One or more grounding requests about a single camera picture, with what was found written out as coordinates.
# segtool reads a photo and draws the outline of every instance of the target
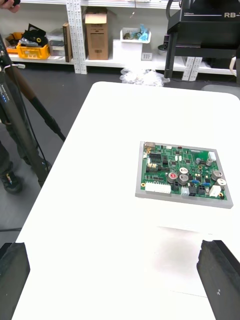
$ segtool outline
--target floor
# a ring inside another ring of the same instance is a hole
[[[120,70],[94,68],[87,75],[75,74],[72,68],[64,66],[28,65],[21,71],[49,113],[58,122],[63,134],[68,135],[81,106],[95,82],[121,82]],[[236,80],[230,76],[199,75],[195,82],[182,82],[176,72],[174,79],[166,87],[201,90],[209,83],[236,86]],[[52,164],[63,145],[62,141],[44,123],[39,114],[26,101],[26,108],[31,119],[38,142],[45,157]],[[20,194],[5,192],[0,183],[0,230],[22,227],[40,192],[38,180],[32,169],[18,156],[14,141],[8,135],[5,126],[0,124],[0,140],[10,153],[15,173],[21,177],[24,189]],[[0,248],[6,242],[14,242],[18,232],[0,232]]]

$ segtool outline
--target black machine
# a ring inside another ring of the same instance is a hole
[[[182,0],[181,9],[170,16],[172,3],[173,0],[169,0],[166,8],[164,77],[172,77],[175,56],[236,57],[237,83],[240,84],[240,1]]]

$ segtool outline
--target book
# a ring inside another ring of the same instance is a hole
[[[63,38],[64,38],[64,49],[65,49],[65,61],[70,62],[73,58],[72,44],[71,44],[71,35],[70,35],[70,26],[66,22],[62,26],[63,29]]]

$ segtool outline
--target circuit board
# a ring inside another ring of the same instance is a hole
[[[154,142],[141,142],[136,196],[233,206],[216,150]]]

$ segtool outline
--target box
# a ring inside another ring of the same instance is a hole
[[[104,7],[88,8],[85,15],[88,59],[108,60],[108,11]]]
[[[142,57],[143,44],[121,42],[121,40],[113,40],[113,60],[126,62],[140,62]]]

